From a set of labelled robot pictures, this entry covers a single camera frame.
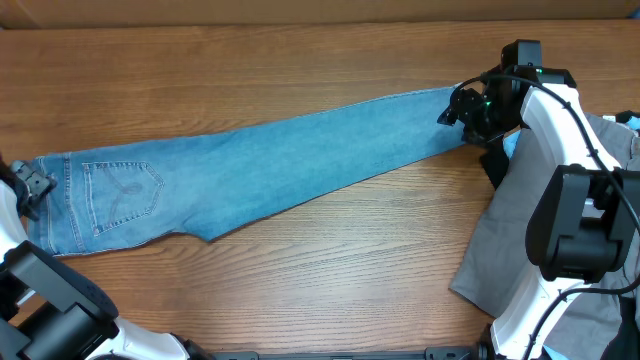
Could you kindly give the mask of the light blue denim jeans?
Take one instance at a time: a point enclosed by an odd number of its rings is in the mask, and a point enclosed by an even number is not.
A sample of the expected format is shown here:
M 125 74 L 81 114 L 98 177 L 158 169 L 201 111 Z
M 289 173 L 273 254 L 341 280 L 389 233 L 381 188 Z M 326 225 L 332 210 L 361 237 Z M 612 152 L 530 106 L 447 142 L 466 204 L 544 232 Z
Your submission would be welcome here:
M 56 181 L 28 225 L 54 256 L 211 241 L 326 193 L 458 147 L 451 89 L 389 95 L 224 133 L 41 156 Z

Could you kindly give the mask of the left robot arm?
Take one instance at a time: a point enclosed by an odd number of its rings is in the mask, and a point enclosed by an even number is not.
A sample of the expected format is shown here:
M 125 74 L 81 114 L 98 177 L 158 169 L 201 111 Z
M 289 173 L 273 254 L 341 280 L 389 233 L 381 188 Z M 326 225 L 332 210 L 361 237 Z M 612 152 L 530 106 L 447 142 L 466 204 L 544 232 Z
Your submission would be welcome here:
M 209 353 L 120 317 L 92 281 L 29 241 L 23 218 L 55 181 L 23 161 L 1 166 L 1 356 L 14 360 L 198 360 Z

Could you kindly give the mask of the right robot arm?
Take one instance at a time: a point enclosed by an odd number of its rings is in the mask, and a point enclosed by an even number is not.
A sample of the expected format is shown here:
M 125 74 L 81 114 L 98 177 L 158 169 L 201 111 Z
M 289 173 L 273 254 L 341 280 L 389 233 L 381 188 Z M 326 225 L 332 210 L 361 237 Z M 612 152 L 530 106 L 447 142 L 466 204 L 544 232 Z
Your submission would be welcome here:
M 566 69 L 542 65 L 537 40 L 505 46 L 501 62 L 453 91 L 441 124 L 464 125 L 464 142 L 486 148 L 492 184 L 506 174 L 504 135 L 530 129 L 553 174 L 525 236 L 530 265 L 506 311 L 471 347 L 439 347 L 428 359 L 536 359 L 569 305 L 623 267 L 639 230 L 639 174 L 625 170 L 597 139 Z

